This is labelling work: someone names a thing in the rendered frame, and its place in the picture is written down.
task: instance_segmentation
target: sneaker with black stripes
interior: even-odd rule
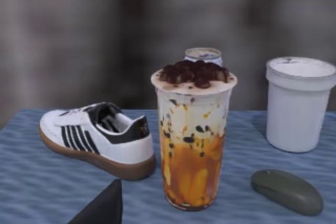
[[[56,153],[90,162],[121,179],[145,178],[156,167],[146,117],[132,120],[113,103],[47,112],[39,134]]]

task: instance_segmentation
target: green mouse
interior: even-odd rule
[[[276,169],[260,170],[252,175],[251,186],[265,197],[302,215],[316,216],[323,210],[319,192],[294,174]]]

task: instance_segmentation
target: blue tablecloth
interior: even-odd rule
[[[44,112],[19,111],[0,132],[0,224],[67,223],[115,179],[90,164],[50,151],[37,133]],[[125,113],[148,117],[159,157],[156,111]],[[262,111],[230,112],[221,181],[211,207],[200,212],[171,207],[163,195],[158,164],[151,177],[122,182],[123,224],[336,223],[336,113],[327,113],[318,147],[305,154],[271,147],[264,137],[265,120]],[[322,214],[301,216],[254,192],[250,176],[264,168],[283,169],[312,183],[324,199]]]

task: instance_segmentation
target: blurred background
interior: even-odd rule
[[[189,47],[222,51],[233,110],[266,108],[268,59],[336,64],[335,0],[0,0],[0,28],[0,124],[103,100],[153,109],[151,73]]]

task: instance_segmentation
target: drink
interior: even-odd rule
[[[178,209],[202,210],[217,195],[229,98],[237,78],[213,63],[185,60],[177,65],[182,71],[170,65],[151,78],[158,100],[164,193]]]
[[[202,60],[204,62],[212,62],[219,66],[223,65],[223,60],[221,57],[221,51],[215,48],[208,47],[195,47],[190,48],[185,51],[185,60],[198,61]]]
[[[317,146],[336,67],[320,60],[283,57],[267,62],[268,142],[288,152]]]

